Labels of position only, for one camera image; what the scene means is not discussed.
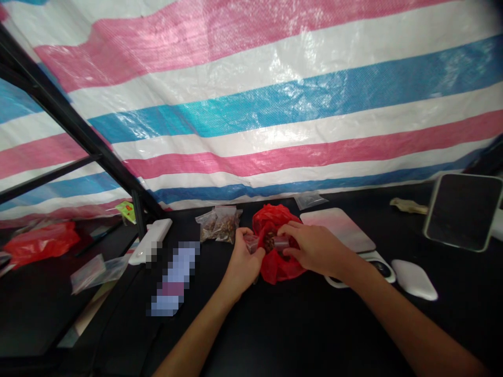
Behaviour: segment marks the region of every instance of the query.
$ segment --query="blue stripe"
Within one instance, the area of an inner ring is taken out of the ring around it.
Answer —
[[[51,182],[0,205],[0,211],[17,206],[35,205],[54,198],[99,194],[118,187],[117,182],[106,172],[67,181]]]
[[[0,124],[43,111],[25,91],[2,79],[0,79],[0,108],[2,109]]]
[[[18,2],[18,3],[25,3],[25,4],[32,4],[32,5],[44,5],[45,3],[48,3],[49,0],[0,0],[0,3],[12,3],[12,2]]]
[[[401,169],[376,175],[327,179],[323,181],[292,182],[258,188],[252,188],[242,184],[225,187],[163,188],[153,192],[153,195],[158,201],[163,201],[166,204],[188,199],[230,201],[244,195],[248,195],[249,197],[267,197],[282,193],[301,193],[314,190],[426,180],[441,171],[464,169],[468,164],[478,158],[482,151],[483,149],[475,150],[454,162],[432,165],[424,168]]]
[[[111,143],[162,135],[215,137],[465,93],[500,81],[503,35],[414,58],[89,121]]]

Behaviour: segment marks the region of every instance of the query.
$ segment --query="hand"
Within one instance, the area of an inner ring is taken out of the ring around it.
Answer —
[[[291,255],[308,270],[331,276],[346,283],[346,279],[367,263],[339,241],[327,228],[290,221],[278,230],[278,236],[295,238],[300,250],[287,248]]]
[[[253,232],[249,228],[236,230],[234,250],[219,287],[225,292],[225,296],[234,302],[239,300],[243,292],[255,281],[262,266],[262,259],[266,255],[264,248],[258,248],[253,255],[249,253],[243,238],[246,234],[252,235]]]

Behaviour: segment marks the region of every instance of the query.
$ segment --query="pink stripe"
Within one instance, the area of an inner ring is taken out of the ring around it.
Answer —
[[[0,229],[25,226],[32,220],[42,218],[71,219],[117,215],[119,211],[115,209],[115,206],[123,201],[131,201],[131,198],[117,199],[104,204],[88,204],[81,207],[60,208],[49,214],[30,214],[13,220],[4,220],[0,221]]]
[[[0,152],[0,179],[27,170],[75,161],[87,155],[66,133],[31,141]]]
[[[384,17],[449,0],[180,0],[133,19],[95,22],[79,46],[35,52],[66,92],[205,64],[302,32]]]
[[[245,156],[213,153],[164,154],[148,160],[126,160],[144,179],[163,174],[227,172],[251,176],[284,169],[319,167],[341,162],[389,160],[407,154],[443,149],[489,139],[503,133],[503,110],[427,129],[270,150]]]

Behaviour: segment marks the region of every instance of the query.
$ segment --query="white stripe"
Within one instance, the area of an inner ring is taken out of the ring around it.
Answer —
[[[358,113],[212,138],[200,138],[197,135],[161,136],[116,143],[114,149],[123,160],[146,160],[167,153],[212,152],[220,157],[242,156],[271,149],[415,131],[501,109],[503,82],[478,91]]]
[[[45,202],[30,205],[17,206],[0,212],[0,220],[12,220],[31,214],[48,214],[60,208],[81,207],[84,205],[97,205],[109,203],[117,199],[129,198],[130,196],[122,187],[115,190],[105,191],[98,194],[79,195],[68,198],[53,198]]]
[[[5,21],[2,22],[2,25],[5,26],[7,31],[10,33],[10,35],[16,40],[16,42],[27,52],[28,55],[33,59],[35,63],[40,63],[40,58],[38,57],[37,54],[33,51],[33,43],[30,43],[31,41],[28,41],[26,36],[19,30],[20,27],[23,27],[25,22],[21,22],[20,24],[17,24],[12,20],[11,17],[7,18]]]
[[[50,0],[44,5],[4,4],[13,23],[32,46],[77,46],[87,41],[93,23],[105,18],[146,17],[175,0]]]
[[[459,144],[445,149],[434,149],[412,153],[391,160],[342,162],[322,167],[302,167],[241,177],[225,172],[212,174],[166,174],[157,178],[143,180],[142,184],[157,191],[177,187],[224,187],[244,184],[250,187],[265,187],[272,184],[286,184],[300,181],[320,181],[326,179],[350,178],[382,174],[400,169],[422,168],[456,161],[468,153],[488,147],[494,138]]]
[[[28,114],[0,125],[0,151],[64,134],[64,130],[46,112]]]
[[[65,162],[62,164],[46,167],[46,168],[41,168],[41,169],[34,169],[34,170],[27,170],[15,175],[11,175],[10,177],[3,178],[0,180],[0,190],[6,190],[11,187],[14,187],[15,185],[18,185],[20,183],[29,181],[30,179],[36,178],[38,176],[41,176],[42,174],[48,173],[52,170],[58,169],[60,167],[63,167],[65,165],[68,165],[70,162]],[[80,169],[74,170],[62,177],[59,177],[52,182],[59,182],[59,181],[67,181],[67,180],[72,180],[76,178],[82,178],[88,175],[93,175],[93,174],[99,174],[103,173],[104,170],[101,166],[98,165],[98,163],[93,162],[89,165],[86,165],[84,167],[81,167]]]
[[[488,3],[449,2],[306,32],[196,67],[70,93],[85,118],[203,101],[277,83],[419,56],[497,35]]]
[[[445,174],[445,173],[460,173],[460,172],[461,172],[461,170],[443,171],[443,172],[439,172],[439,173],[432,175],[429,179],[424,180],[424,181],[405,181],[405,182],[397,182],[397,183],[388,183],[388,184],[384,184],[384,185],[329,188],[327,190],[318,190],[316,192],[320,193],[320,194],[331,194],[331,193],[345,192],[345,191],[358,191],[358,190],[366,190],[366,189],[379,189],[382,187],[405,186],[405,185],[410,185],[410,184],[432,181],[432,180],[436,179],[438,176]],[[189,208],[211,207],[211,206],[215,206],[215,205],[269,201],[269,200],[275,200],[275,199],[289,198],[289,197],[292,197],[297,194],[298,193],[282,193],[282,194],[273,195],[273,196],[253,196],[253,197],[241,196],[241,197],[233,199],[231,201],[202,201],[202,200],[198,200],[198,199],[191,199],[191,200],[173,202],[169,205],[162,203],[162,202],[160,204],[163,209],[171,208],[173,210],[181,210],[181,209],[189,209]]]

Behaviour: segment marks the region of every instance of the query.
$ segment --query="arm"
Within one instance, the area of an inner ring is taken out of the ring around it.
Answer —
[[[265,255],[263,248],[250,255],[244,234],[253,232],[248,228],[236,230],[236,244],[220,286],[153,377],[195,377],[201,372],[225,317],[258,276]]]
[[[278,235],[301,250],[285,249],[306,269],[342,280],[367,304],[418,376],[486,376],[484,365],[403,297],[380,273],[324,227],[291,221]]]

